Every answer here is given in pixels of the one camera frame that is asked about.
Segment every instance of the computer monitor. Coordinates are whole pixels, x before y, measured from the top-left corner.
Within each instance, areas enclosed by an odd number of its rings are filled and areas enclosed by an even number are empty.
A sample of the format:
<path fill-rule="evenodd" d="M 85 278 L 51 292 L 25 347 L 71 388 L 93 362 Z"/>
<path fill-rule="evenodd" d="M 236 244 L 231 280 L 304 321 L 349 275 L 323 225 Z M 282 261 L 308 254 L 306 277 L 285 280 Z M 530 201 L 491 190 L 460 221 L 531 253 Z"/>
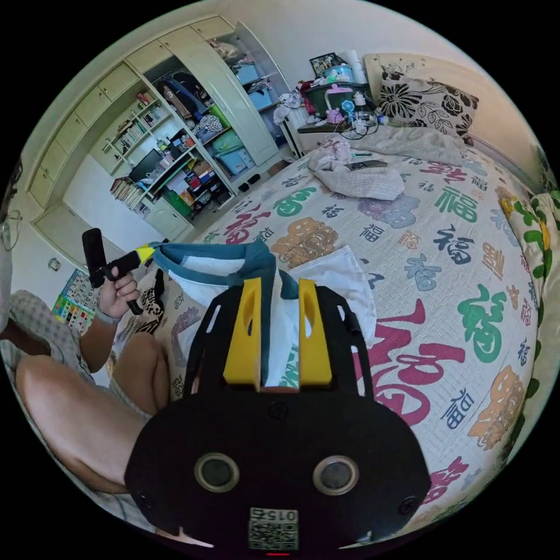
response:
<path fill-rule="evenodd" d="M 135 183 L 146 178 L 146 173 L 151 173 L 156 165 L 162 160 L 157 150 L 150 150 L 128 174 Z"/>

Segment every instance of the bedspread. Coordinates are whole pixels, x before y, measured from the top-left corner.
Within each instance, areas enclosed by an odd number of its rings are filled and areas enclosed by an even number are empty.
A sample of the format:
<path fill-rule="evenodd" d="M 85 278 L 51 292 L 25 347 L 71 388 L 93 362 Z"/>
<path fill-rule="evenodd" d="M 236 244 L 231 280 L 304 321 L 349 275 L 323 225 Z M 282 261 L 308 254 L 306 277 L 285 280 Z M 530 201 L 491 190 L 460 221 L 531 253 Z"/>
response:
<path fill-rule="evenodd" d="M 529 196 L 501 165 L 468 152 L 463 167 L 375 153 L 405 182 L 394 201 L 333 193 L 302 159 L 199 238 L 260 239 L 287 270 L 344 245 L 359 259 L 377 309 L 369 349 L 376 399 L 409 424 L 431 473 L 428 495 L 400 534 L 459 510 L 503 468 L 531 379 L 538 302 L 499 203 Z M 157 336 L 178 398 L 188 348 L 177 336 L 204 309 L 168 286 Z M 297 373 L 294 346 L 281 385 L 297 386 Z M 361 375 L 357 383 L 363 393 Z"/>

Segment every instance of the man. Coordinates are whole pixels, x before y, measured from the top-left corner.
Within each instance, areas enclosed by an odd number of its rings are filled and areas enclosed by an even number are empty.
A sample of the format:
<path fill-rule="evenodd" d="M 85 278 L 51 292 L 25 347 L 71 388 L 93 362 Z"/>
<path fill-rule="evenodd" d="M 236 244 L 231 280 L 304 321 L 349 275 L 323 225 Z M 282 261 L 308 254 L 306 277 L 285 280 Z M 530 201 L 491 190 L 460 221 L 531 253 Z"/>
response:
<path fill-rule="evenodd" d="M 12 253 L 21 215 L 9 212 L 9 203 L 21 173 L 20 161 L 0 191 L 4 367 L 27 421 L 66 474 L 106 510 L 154 531 L 127 493 L 124 471 L 144 424 L 169 400 L 163 349 L 153 336 L 137 333 L 123 349 L 110 387 L 99 387 L 93 380 L 92 372 L 109 357 L 127 302 L 139 296 L 130 273 L 116 282 L 105 281 L 96 316 L 82 337 L 58 321 L 37 296 L 11 294 Z"/>

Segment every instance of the white fabric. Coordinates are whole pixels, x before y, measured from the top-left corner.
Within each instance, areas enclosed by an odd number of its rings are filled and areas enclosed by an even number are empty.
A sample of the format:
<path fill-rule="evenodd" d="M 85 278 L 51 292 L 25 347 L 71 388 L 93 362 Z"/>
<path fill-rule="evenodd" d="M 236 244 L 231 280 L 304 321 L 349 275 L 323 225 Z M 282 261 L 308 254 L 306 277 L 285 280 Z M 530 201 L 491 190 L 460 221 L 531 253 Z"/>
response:
<path fill-rule="evenodd" d="M 217 259 L 203 259 L 189 257 L 188 267 L 196 266 L 201 271 L 202 261 L 216 261 Z M 212 274 L 229 274 L 240 268 L 240 261 L 221 261 L 215 268 L 209 269 Z M 363 337 L 367 346 L 373 344 L 376 311 L 372 290 L 352 250 L 348 246 L 337 251 L 307 262 L 289 271 L 294 280 L 307 278 L 317 285 L 326 286 L 346 299 L 350 309 L 356 314 L 362 327 Z M 180 278 L 169 272 L 169 277 L 177 282 L 185 294 L 197 303 L 208 307 L 210 301 L 226 290 L 225 286 L 201 284 Z M 290 350 L 293 344 L 298 344 L 299 336 L 299 302 L 298 300 L 283 300 L 280 298 L 282 288 L 278 272 L 276 272 L 272 307 L 271 307 L 271 336 L 268 361 L 267 387 L 277 386 L 285 372 Z M 188 356 L 200 322 L 197 322 L 178 335 L 178 343 L 184 356 Z"/>

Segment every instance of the cabinet door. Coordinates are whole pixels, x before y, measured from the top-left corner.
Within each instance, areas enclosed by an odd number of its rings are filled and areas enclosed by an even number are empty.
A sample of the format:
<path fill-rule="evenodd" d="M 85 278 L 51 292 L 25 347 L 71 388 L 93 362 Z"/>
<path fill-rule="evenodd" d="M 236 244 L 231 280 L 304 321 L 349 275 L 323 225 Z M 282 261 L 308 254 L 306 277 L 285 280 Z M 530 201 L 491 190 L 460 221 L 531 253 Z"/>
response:
<path fill-rule="evenodd" d="M 201 22 L 192 23 L 191 27 L 204 39 L 213 39 L 220 35 L 234 33 L 235 29 L 221 17 L 210 17 Z"/>
<path fill-rule="evenodd" d="M 90 127 L 110 104 L 110 99 L 96 86 L 80 101 L 75 112 Z"/>
<path fill-rule="evenodd" d="M 55 139 L 62 146 L 62 149 L 69 154 L 80 141 L 86 130 L 87 126 L 78 115 L 72 113 L 61 126 Z"/>
<path fill-rule="evenodd" d="M 190 26 L 185 25 L 176 31 L 172 31 L 159 40 L 172 52 L 175 53 L 177 49 L 184 49 L 191 45 L 201 43 L 204 39 Z"/>
<path fill-rule="evenodd" d="M 188 224 L 163 198 L 154 205 L 146 221 L 169 240 L 174 239 Z"/>
<path fill-rule="evenodd" d="M 137 51 L 133 52 L 127 61 L 130 62 L 140 74 L 150 70 L 156 64 L 171 56 L 171 52 L 160 41 L 152 41 Z"/>
<path fill-rule="evenodd" d="M 243 86 L 208 43 L 171 50 L 222 110 L 257 165 L 278 153 L 276 143 Z"/>
<path fill-rule="evenodd" d="M 60 173 L 67 157 L 62 146 L 56 140 L 53 140 L 41 160 L 41 167 L 54 181 L 58 177 L 58 173 Z"/>
<path fill-rule="evenodd" d="M 137 80 L 136 74 L 126 64 L 120 64 L 108 76 L 103 78 L 98 86 L 109 98 L 109 101 L 115 101 L 127 87 Z"/>
<path fill-rule="evenodd" d="M 35 177 L 33 178 L 33 182 L 31 183 L 29 192 L 32 194 L 33 198 L 38 202 L 41 208 L 45 208 L 47 206 L 48 197 L 51 194 L 52 190 L 52 179 L 47 175 L 44 169 L 39 167 L 37 169 L 37 173 L 35 173 Z"/>
<path fill-rule="evenodd" d="M 33 227 L 57 251 L 71 263 L 86 270 L 86 257 L 83 253 L 82 233 L 91 226 L 64 203 L 45 212 L 33 222 Z M 121 257 L 123 251 L 103 238 L 103 248 L 107 262 Z"/>

